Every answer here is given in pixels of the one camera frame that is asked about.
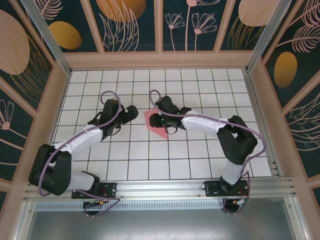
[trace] enclosure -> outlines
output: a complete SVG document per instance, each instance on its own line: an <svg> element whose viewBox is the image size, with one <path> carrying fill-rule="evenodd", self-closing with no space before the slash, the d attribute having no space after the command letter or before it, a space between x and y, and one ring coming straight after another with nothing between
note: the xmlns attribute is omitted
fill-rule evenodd
<svg viewBox="0 0 320 240"><path fill-rule="evenodd" d="M319 0L3 0L0 20L0 239L320 239ZM151 90L262 136L241 213L202 187L227 164L220 140L151 129ZM87 219L88 200L28 178L104 91L139 114L72 158L120 199Z"/></svg>

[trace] flower illustration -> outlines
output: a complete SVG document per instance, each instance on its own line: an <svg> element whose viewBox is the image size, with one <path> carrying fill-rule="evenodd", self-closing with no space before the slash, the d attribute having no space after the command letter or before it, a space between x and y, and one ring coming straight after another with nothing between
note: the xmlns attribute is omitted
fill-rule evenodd
<svg viewBox="0 0 320 240"><path fill-rule="evenodd" d="M212 4L218 4L220 2L220 0L209 0L209 1L205 1L205 0L186 0L186 3L190 6L190 7L195 7L197 5L212 5Z"/></svg>
<svg viewBox="0 0 320 240"><path fill-rule="evenodd" d="M189 25L190 8L195 6L205 6L205 5L212 5L212 4L218 4L218 3L220 3L220 0L186 0L186 4L188 4L188 12L186 14L186 27L185 27L185 50L186 51L188 51L188 25Z"/></svg>
<svg viewBox="0 0 320 240"><path fill-rule="evenodd" d="M212 33L217 30L217 25L214 25L216 22L214 18L214 13L207 14L204 13L199 18L199 13L192 14L192 25L195 33L195 41L194 41L194 50L197 50L197 37L199 34L207 34Z"/></svg>
<svg viewBox="0 0 320 240"><path fill-rule="evenodd" d="M14 114L14 109L15 105L12 102L8 101L6 106L5 101L3 99L0 100L0 129L10 129L10 121Z"/></svg>
<svg viewBox="0 0 320 240"><path fill-rule="evenodd" d="M165 20L170 28L171 43L172 43L173 51L175 51L176 49L175 49L175 45L174 45L174 38L172 36L172 29L184 27L185 22L183 21L181 13L179 13L179 14L174 13L174 14L172 14L172 16L170 15L170 13L168 13L165 15Z"/></svg>

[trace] white floor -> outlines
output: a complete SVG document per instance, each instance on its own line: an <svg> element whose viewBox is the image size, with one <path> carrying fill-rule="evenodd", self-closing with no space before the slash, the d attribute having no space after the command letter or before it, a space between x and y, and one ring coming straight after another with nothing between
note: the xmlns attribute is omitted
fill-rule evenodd
<svg viewBox="0 0 320 240"><path fill-rule="evenodd" d="M178 130L169 140L146 127L149 91L167 94L179 108L190 107L205 115L239 115L259 131L240 69L157 69L74 71L59 117L54 143L80 132L101 111L99 94L116 91L126 108L135 105L139 116L74 160L72 170L88 171L102 181L219 178L226 158L219 141L198 132ZM254 154L262 149L262 142ZM253 177L271 177L264 154L250 161Z"/></svg>

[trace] mounting plate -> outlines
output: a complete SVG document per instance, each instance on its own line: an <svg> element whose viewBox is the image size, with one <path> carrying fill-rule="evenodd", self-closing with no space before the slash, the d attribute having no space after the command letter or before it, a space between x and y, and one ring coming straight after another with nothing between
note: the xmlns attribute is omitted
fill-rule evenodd
<svg viewBox="0 0 320 240"><path fill-rule="evenodd" d="M229 197L229 196L240 197L241 192L239 191L238 188L240 188L246 195L248 195L249 193L248 182L246 180L240 180L238 182L237 187L232 192L229 192L229 193L226 193L221 189L220 180L205 181L202 184L202 187L204 187L203 190L205 190L206 197Z"/></svg>
<svg viewBox="0 0 320 240"><path fill-rule="evenodd" d="M105 197L105 198L115 198L116 192L117 192L117 184L115 182L102 182L100 184L100 191L97 194L97 196ZM92 199L91 196L84 195L78 191L72 191L71 198L72 199Z"/></svg>

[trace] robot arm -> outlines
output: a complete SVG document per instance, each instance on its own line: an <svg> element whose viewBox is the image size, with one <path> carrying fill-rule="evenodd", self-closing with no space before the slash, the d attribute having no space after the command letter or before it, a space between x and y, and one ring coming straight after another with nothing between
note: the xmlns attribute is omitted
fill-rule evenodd
<svg viewBox="0 0 320 240"><path fill-rule="evenodd" d="M99 112L89 121L84 130L107 123L116 115L118 108L119 102L117 100L108 99L104 103L103 111ZM56 196L63 194L66 190L84 190L92 195L98 194L101 190L99 177L84 171L72 172L72 162L87 148L111 136L114 129L118 129L119 131L121 125L134 120L138 116L138 110L133 105L127 108L127 112L123 106L121 108L122 111L110 124L87 131L63 147L54 156L51 165L45 171L42 189ZM29 182L32 185L38 186L41 172L49 156L67 141L52 146L44 144L39 148L29 175Z"/></svg>
<svg viewBox="0 0 320 240"><path fill-rule="evenodd" d="M241 178L243 165L258 144L257 139L251 132L240 127L232 127L231 125L216 122L203 117L198 117L198 113L191 108L183 107L178 109L168 96L161 97L155 102L157 107L170 114L175 115L196 115L185 117L172 117L162 114L153 114L149 121L152 127L156 128L180 128L183 130L198 131L203 134L209 134L219 140L223 153L227 158L224 172L220 178L220 187L226 192L231 192L237 186ZM244 121L234 115L223 121L239 124L246 127Z"/></svg>

